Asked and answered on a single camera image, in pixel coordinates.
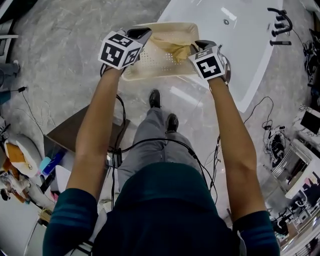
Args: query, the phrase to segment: bathtub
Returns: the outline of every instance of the bathtub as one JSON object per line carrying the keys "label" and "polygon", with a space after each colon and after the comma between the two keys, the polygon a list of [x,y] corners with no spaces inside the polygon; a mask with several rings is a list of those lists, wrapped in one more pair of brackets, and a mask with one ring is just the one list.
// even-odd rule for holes
{"label": "bathtub", "polygon": [[[269,63],[276,40],[276,14],[268,7],[282,9],[283,0],[171,0],[158,22],[191,22],[201,40],[222,45],[221,53],[231,64],[230,92],[239,111],[245,112]],[[197,75],[188,76],[209,89]]]}

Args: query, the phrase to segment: towel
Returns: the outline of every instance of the towel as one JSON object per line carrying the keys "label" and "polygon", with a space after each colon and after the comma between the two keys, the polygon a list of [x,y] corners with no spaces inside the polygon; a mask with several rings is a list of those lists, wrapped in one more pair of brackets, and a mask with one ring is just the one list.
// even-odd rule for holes
{"label": "towel", "polygon": [[163,40],[155,36],[151,36],[150,40],[165,52],[172,54],[174,61],[177,63],[186,60],[190,55],[190,52],[191,52],[190,46],[192,45],[192,43],[189,43],[189,42],[173,43],[168,40]]}
{"label": "towel", "polygon": [[6,149],[8,151],[8,157],[11,163],[25,163],[25,156],[20,150],[20,148],[11,143],[6,144]]}

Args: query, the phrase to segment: marble floor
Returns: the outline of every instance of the marble floor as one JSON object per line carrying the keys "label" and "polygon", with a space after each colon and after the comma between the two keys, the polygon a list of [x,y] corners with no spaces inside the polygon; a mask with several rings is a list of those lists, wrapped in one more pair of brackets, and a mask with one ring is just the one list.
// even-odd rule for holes
{"label": "marble floor", "polygon": [[[26,99],[42,131],[46,134],[55,126],[90,103],[99,81],[101,64],[97,61],[102,39],[108,31],[125,25],[155,22],[169,0],[38,0],[15,25],[16,40],[11,59],[19,60],[21,72],[13,88],[27,86]],[[310,39],[308,28],[313,18],[298,0],[284,0],[284,8],[292,19],[295,31],[305,42]],[[298,37],[291,32],[292,46],[275,46],[263,80],[246,113],[265,96],[274,102],[271,114],[274,127],[286,125],[288,134],[301,103],[308,100],[310,89],[304,71],[303,48]],[[148,97],[157,88],[162,95],[165,111],[174,111],[179,118],[178,131],[191,142],[200,161],[212,160],[219,128],[215,103],[208,90],[179,77],[154,78],[135,82],[120,81],[126,116],[131,120],[122,141],[122,148],[130,146],[135,131],[146,116]],[[263,184],[270,173],[263,165],[270,165],[264,154],[261,125],[267,120],[272,103],[265,99],[258,106],[246,127],[253,139],[258,166],[257,173]],[[41,131],[30,117],[28,106],[21,94],[15,94],[4,104],[1,113],[11,123],[11,131],[30,137],[44,154]],[[122,108],[117,102],[115,116],[121,118]],[[217,166],[217,209],[227,216],[228,193],[222,154]],[[213,165],[207,168],[212,172]]]}

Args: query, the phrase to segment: teal shirt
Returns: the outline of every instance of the teal shirt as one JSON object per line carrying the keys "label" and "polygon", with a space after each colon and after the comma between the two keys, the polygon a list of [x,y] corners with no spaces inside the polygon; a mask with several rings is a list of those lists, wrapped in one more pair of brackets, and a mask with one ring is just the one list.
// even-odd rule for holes
{"label": "teal shirt", "polygon": [[[91,236],[97,203],[80,189],[58,199],[43,241],[43,255],[65,255]],[[178,163],[154,163],[131,177],[107,214],[93,255],[277,256],[279,247],[266,211],[249,214],[227,228],[197,170]]]}

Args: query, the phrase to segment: faucet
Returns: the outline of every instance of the faucet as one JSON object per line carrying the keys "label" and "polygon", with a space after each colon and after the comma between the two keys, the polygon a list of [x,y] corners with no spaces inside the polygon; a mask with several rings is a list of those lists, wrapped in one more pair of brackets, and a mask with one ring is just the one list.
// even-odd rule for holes
{"label": "faucet", "polygon": [[[288,18],[286,10],[278,10],[275,8],[268,8],[267,10],[269,12],[275,12],[278,14],[278,16],[276,16],[275,18],[280,23],[274,24],[274,27],[277,29],[277,31],[272,30],[272,32],[271,32],[274,37],[276,37],[277,35],[286,33],[286,32],[290,32],[293,29],[293,24],[292,24],[291,20]],[[287,26],[287,27],[283,23],[281,23],[282,21],[285,21],[285,20],[287,20],[289,23],[289,26]],[[291,46],[292,43],[290,41],[272,41],[271,40],[270,45],[271,46],[275,46],[275,45],[277,45],[277,46],[279,46],[279,45]]]}

